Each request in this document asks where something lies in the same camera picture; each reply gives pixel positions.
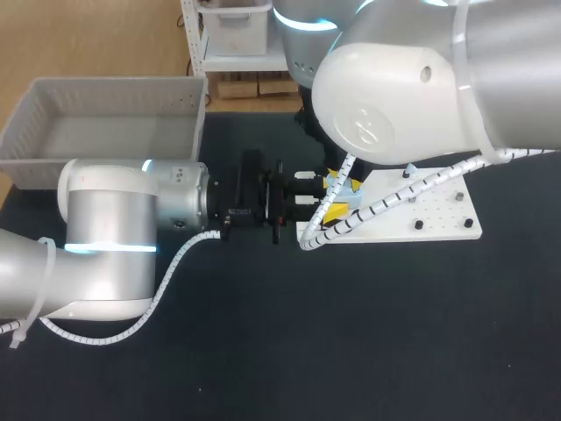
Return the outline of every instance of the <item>white cable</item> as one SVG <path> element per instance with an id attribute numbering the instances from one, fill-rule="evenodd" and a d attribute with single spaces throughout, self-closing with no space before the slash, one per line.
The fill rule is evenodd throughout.
<path id="1" fill-rule="evenodd" d="M 14 331 L 13 339 L 11 340 L 10 348 L 16 349 L 19 344 L 22 343 L 25 338 L 27 338 L 27 331 L 32 327 L 33 322 L 39 315 L 39 312 L 43 308 L 45 303 L 46 290 L 48 284 L 51 281 L 51 277 L 54 271 L 54 263 L 56 261 L 56 245 L 54 240 L 48 239 L 46 237 L 41 237 L 37 240 L 41 244 L 46 245 L 46 264 L 45 271 L 43 273 L 43 279 L 37 290 L 37 295 L 35 296 L 35 302 L 33 303 L 32 309 L 29 310 L 29 315 L 26 320 L 20 323 L 20 326 Z"/>
<path id="2" fill-rule="evenodd" d="M 23 319 L 16 320 L 15 322 L 9 322 L 6 323 L 5 325 L 0 325 L 0 335 L 3 333 L 15 331 L 16 329 L 19 328 L 19 326 L 21 326 L 22 323 L 24 323 Z"/>
<path id="3" fill-rule="evenodd" d="M 182 248 L 179 249 L 179 251 L 175 254 L 174 259 L 170 263 L 169 267 L 167 268 L 166 274 L 164 275 L 164 279 L 162 280 L 161 285 L 156 291 L 156 294 L 152 300 L 152 304 L 150 304 L 150 307 L 148 308 L 146 313 L 144 313 L 144 315 L 137 321 L 137 323 L 135 323 L 133 326 L 128 328 L 126 331 L 121 332 L 118 335 L 111 336 L 109 338 L 102 338 L 102 339 L 85 338 L 83 336 L 74 335 L 73 333 L 61 329 L 59 326 L 51 322 L 48 318 L 40 319 L 41 322 L 43 322 L 43 325 L 45 325 L 51 332 L 56 333 L 62 338 L 72 340 L 73 342 L 78 342 L 80 344 L 85 344 L 85 345 L 93 345 L 93 346 L 111 345 L 111 344 L 116 344 L 121 340 L 129 338 L 131 335 L 138 332 L 138 330 L 146 323 L 148 318 L 153 314 L 154 310 L 156 310 L 156 307 L 158 306 L 160 299 L 164 295 L 164 291 L 166 291 L 167 285 L 171 281 L 174 271 L 177 268 L 177 265 L 179 265 L 181 258 L 185 255 L 185 253 L 189 250 L 189 248 L 194 246 L 199 241 L 203 241 L 204 239 L 220 239 L 220 232 L 219 231 L 201 232 L 200 234 L 195 235 L 192 239 L 190 239 L 187 243 L 185 243 Z"/>
<path id="4" fill-rule="evenodd" d="M 489 139 L 488 127 L 483 122 L 483 116 L 473 91 L 472 73 L 467 59 L 466 34 L 469 8 L 470 0 L 458 0 L 452 26 L 452 52 L 459 114 L 467 135 L 476 142 L 481 154 L 491 164 L 502 164 L 504 161 L 499 156 L 499 151 L 495 151 Z"/>
<path id="5" fill-rule="evenodd" d="M 556 151 L 547 151 L 543 149 L 498 149 L 497 154 L 501 157 L 503 163 L 508 163 L 526 156 L 539 155 L 542 153 L 551 153 Z M 377 215 L 384 213 L 395 206 L 407 202 L 409 199 L 417 197 L 422 193 L 436 187 L 439 184 L 448 182 L 452 178 L 456 178 L 467 173 L 471 173 L 480 168 L 489 167 L 491 164 L 482 155 L 475 156 L 469 160 L 461 161 L 451 167 L 442 169 L 433 175 L 429 175 L 424 180 L 414 182 L 413 184 L 401 189 L 378 202 L 372 203 L 358 212 L 354 213 L 347 219 L 333 225 L 330 229 L 319 232 L 314 238 L 307 239 L 301 247 L 303 250 L 315 250 L 333 239 L 351 232 L 357 226 L 364 224 Z"/>
<path id="6" fill-rule="evenodd" d="M 316 228 L 322 223 L 323 217 L 327 213 L 327 210 L 331 207 L 333 201 L 341 192 L 343 184 L 349 176 L 349 173 L 351 172 L 352 164 L 354 164 L 355 159 L 356 158 L 350 153 L 348 153 L 344 158 L 343 165 L 341 166 L 341 169 L 337 174 L 337 178 L 335 179 L 333 184 L 327 188 L 325 197 L 323 198 L 319 207 L 316 209 L 314 216 L 312 217 L 312 219 L 310 219 L 310 221 L 306 225 L 306 228 L 304 229 L 304 232 L 302 233 L 302 236 L 300 237 L 300 247 L 302 249 L 305 250 L 304 245 L 306 244 L 306 242 L 310 239 L 313 239 Z"/>

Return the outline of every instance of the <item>white bin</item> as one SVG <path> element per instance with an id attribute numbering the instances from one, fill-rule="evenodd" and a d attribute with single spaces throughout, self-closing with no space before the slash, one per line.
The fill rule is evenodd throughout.
<path id="1" fill-rule="evenodd" d="M 272 8 L 272 0 L 212 0 L 197 10 L 216 55 L 262 55 Z"/>
<path id="2" fill-rule="evenodd" d="M 0 133 L 0 171 L 56 189 L 74 158 L 197 161 L 203 77 L 39 78 Z"/>

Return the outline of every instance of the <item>white spiral cable wrap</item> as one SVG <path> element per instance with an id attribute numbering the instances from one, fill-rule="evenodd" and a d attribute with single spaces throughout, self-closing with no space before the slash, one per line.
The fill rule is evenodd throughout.
<path id="1" fill-rule="evenodd" d="M 300 238 L 300 247 L 302 248 L 302 250 L 306 250 L 306 243 L 310 239 L 314 238 L 316 228 L 322 223 L 323 217 L 327 213 L 327 210 L 333 204 L 333 201 L 335 201 L 337 195 L 341 192 L 343 184 L 349 176 L 355 160 L 356 158 L 350 153 L 348 153 L 344 158 L 343 165 L 341 166 L 341 169 L 337 174 L 337 179 L 331 186 L 328 187 L 327 192 L 325 193 L 325 197 L 319 204 L 319 207 L 316 209 L 316 212 L 314 213 L 312 219 L 310 219 L 310 221 L 306 225 L 306 229 L 304 230 L 304 233 Z"/>
<path id="2" fill-rule="evenodd" d="M 22 320 L 16 320 L 15 322 L 6 323 L 5 325 L 0 325 L 0 335 L 3 333 L 8 333 L 11 331 L 15 331 L 16 329 L 19 329 L 19 327 L 24 321 L 25 320 L 22 319 Z"/>
<path id="3" fill-rule="evenodd" d="M 504 163 L 508 163 L 519 158 L 525 158 L 527 156 L 551 152 L 555 151 L 543 149 L 497 149 L 497 154 Z M 429 175 L 424 180 L 414 182 L 406 188 L 401 189 L 393 193 L 392 195 L 379 200 L 378 202 L 372 203 L 370 206 L 365 207 L 358 212 L 355 212 L 347 219 L 337 223 L 336 225 L 333 225 L 330 229 L 319 232 L 315 237 L 304 238 L 304 236 L 302 235 L 303 241 L 301 239 L 301 248 L 306 251 L 315 250 L 329 243 L 333 239 L 351 232 L 357 226 L 364 224 L 366 221 L 369 221 L 377 215 L 384 213 L 394 208 L 395 206 L 399 206 L 400 204 L 407 202 L 409 199 L 417 197 L 439 184 L 448 182 L 452 178 L 456 178 L 461 175 L 476 171 L 480 168 L 489 167 L 491 165 L 493 164 L 490 163 L 486 158 L 484 158 L 482 155 L 478 155 L 468 160 L 461 161 L 458 164 L 452 165 L 451 167 L 442 169 L 433 175 Z M 329 200 L 322 201 L 320 208 L 323 209 L 323 207 L 326 207 L 327 209 L 329 209 L 329 207 L 333 203 L 333 200 L 335 200 L 335 197 L 332 198 L 332 195 L 330 195 Z M 306 229 L 308 230 L 309 227 L 311 229 L 311 227 L 313 226 L 313 229 L 315 230 L 318 224 L 319 223 L 312 219 L 308 223 Z"/>
<path id="4" fill-rule="evenodd" d="M 73 333 L 61 329 L 59 326 L 51 322 L 51 320 L 49 320 L 48 318 L 42 318 L 40 320 L 41 322 L 43 322 L 43 325 L 45 325 L 51 332 L 56 333 L 57 335 L 61 336 L 64 339 L 72 340 L 73 342 L 78 342 L 79 344 L 104 346 L 104 345 L 116 344 L 121 340 L 127 339 L 134 333 L 138 332 L 138 330 L 146 323 L 146 321 L 148 321 L 148 318 L 150 318 L 154 310 L 156 310 L 156 307 L 158 306 L 160 299 L 164 295 L 167 285 L 171 281 L 172 276 L 174 275 L 174 271 L 177 268 L 177 265 L 179 265 L 181 258 L 185 255 L 185 253 L 189 250 L 189 248 L 191 248 L 196 243 L 203 241 L 205 239 L 220 239 L 220 231 L 201 232 L 200 234 L 195 235 L 192 239 L 190 239 L 187 243 L 185 243 L 182 248 L 179 249 L 179 251 L 175 254 L 174 259 L 170 263 L 169 267 L 167 268 L 166 274 L 164 275 L 164 279 L 162 280 L 160 287 L 156 291 L 156 295 L 152 300 L 152 304 L 150 304 L 150 307 L 148 308 L 146 313 L 142 315 L 142 317 L 137 321 L 137 323 L 135 323 L 133 326 L 128 328 L 126 331 L 119 333 L 118 335 L 111 336 L 109 338 L 102 338 L 102 339 L 86 338 L 83 336 L 74 335 Z"/>

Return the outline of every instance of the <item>zip tie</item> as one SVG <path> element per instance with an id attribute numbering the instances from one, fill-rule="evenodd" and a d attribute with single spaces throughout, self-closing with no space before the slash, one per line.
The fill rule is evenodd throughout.
<path id="1" fill-rule="evenodd" d="M 45 271 L 43 273 L 43 280 L 39 285 L 37 295 L 35 296 L 35 302 L 33 303 L 32 309 L 29 311 L 27 319 L 22 320 L 20 322 L 20 326 L 14 331 L 10 344 L 10 348 L 12 349 L 17 349 L 19 344 L 27 338 L 27 331 L 30 327 L 32 327 L 33 322 L 43 308 L 46 290 L 51 278 L 53 277 L 54 263 L 56 261 L 56 245 L 52 239 L 48 239 L 46 237 L 41 237 L 37 241 L 46 245 L 46 264 Z"/>

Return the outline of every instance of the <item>metal shelf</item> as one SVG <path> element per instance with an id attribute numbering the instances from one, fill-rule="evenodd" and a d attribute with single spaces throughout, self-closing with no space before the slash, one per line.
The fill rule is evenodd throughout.
<path id="1" fill-rule="evenodd" d="M 213 53 L 212 43 L 208 42 L 202 61 L 206 72 L 280 72 L 288 70 L 281 37 L 274 37 L 268 51 L 263 55 L 219 56 Z"/>
<path id="2" fill-rule="evenodd" d="M 185 33 L 189 45 L 191 65 L 195 76 L 206 72 L 279 72 L 288 70 L 281 37 L 270 34 L 267 54 L 218 56 L 213 53 L 212 43 L 206 31 L 199 33 L 199 15 L 196 0 L 181 0 Z"/>

